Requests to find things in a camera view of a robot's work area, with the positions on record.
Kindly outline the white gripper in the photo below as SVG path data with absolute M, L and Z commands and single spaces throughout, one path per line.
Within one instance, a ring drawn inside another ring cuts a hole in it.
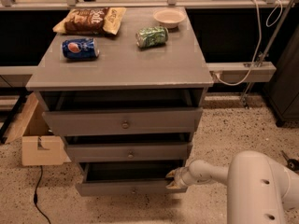
M 184 189 L 196 183 L 196 178 L 192 176 L 188 167 L 180 167 L 170 171 L 165 178 L 174 178 L 166 187 L 168 189 Z

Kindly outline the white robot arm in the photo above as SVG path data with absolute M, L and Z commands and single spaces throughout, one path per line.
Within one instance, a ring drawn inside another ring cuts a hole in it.
M 227 187 L 227 224 L 286 224 L 299 208 L 299 175 L 263 153 L 242 151 L 220 167 L 195 160 L 170 171 L 170 189 L 212 182 Z

